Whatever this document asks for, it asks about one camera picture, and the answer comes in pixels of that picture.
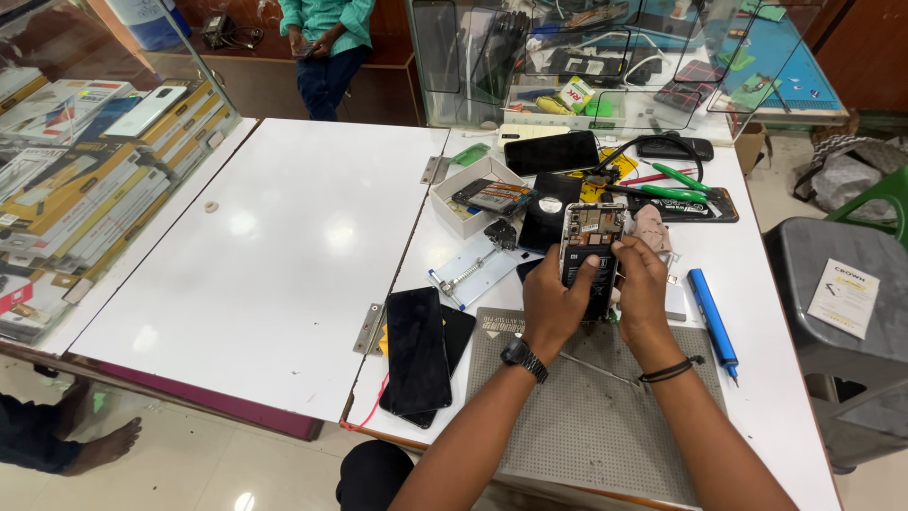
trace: person's foot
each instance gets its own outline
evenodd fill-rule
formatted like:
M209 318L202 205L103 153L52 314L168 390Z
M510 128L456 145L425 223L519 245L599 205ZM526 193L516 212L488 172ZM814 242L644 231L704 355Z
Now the person's foot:
M66 389L66 392L63 392L63 398L56 404L63 416L60 425L54 431L54 436L60 440L65 440L73 432L75 413L79 410L79 405L82 404L85 397L88 396L89 386L91 386L91 382L77 376L73 384Z
M139 438L142 419L135 419L126 423L126 426L117 429L108 436L98 438L93 442L82 445L82 452L73 464L62 473L63 476L78 476L97 466L112 463L128 453Z

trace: repair mat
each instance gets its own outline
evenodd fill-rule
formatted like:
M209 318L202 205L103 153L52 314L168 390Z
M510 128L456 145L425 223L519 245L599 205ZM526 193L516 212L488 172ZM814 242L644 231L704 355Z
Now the repair mat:
M501 365L501 350L523 332L523 312L480 307L473 333L467 399ZM710 394L725 411L706 330L671 327ZM581 325L565 353L636 380L640 366L618 335L617 324ZM559 357L536 386L511 432L498 471L571 486L699 506L675 439L656 398L638 398L626 384Z

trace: wrist bracelet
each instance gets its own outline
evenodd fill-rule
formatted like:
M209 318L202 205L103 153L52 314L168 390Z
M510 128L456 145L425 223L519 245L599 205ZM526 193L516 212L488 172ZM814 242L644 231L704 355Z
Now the wrist bracelet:
M687 369L690 369L694 366L693 362L696 362L697 365L701 365L706 361L702 355L694 355L686 358L684 362L671 366L668 369L663 369L661 371L656 371L655 373L643 374L640 375L638 380L643 383L658 383L670 380L675 376L683 374Z

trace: striped shirt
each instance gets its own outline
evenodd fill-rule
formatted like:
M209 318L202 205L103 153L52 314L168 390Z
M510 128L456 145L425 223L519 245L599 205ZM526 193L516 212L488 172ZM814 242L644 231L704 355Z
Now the striped shirt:
M288 25L302 28L307 41L315 41L337 22L347 27L331 46L331 55L359 45L372 47L369 39L369 16L375 0L278 0L283 11L281 35L287 35Z

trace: wristwatch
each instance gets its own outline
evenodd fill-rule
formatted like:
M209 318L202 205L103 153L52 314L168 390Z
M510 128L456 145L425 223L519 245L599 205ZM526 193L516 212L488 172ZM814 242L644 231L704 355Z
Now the wristwatch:
M536 383L545 383L546 378L548 378L548 371L546 367L542 365L542 362L533 355L532 350L529 349L527 343L523 342L523 339L520 337L514 337L511 342L505 346L505 349L501 352L501 361L509 366L521 365L524 366L530 373L533 373L533 376L536 377Z

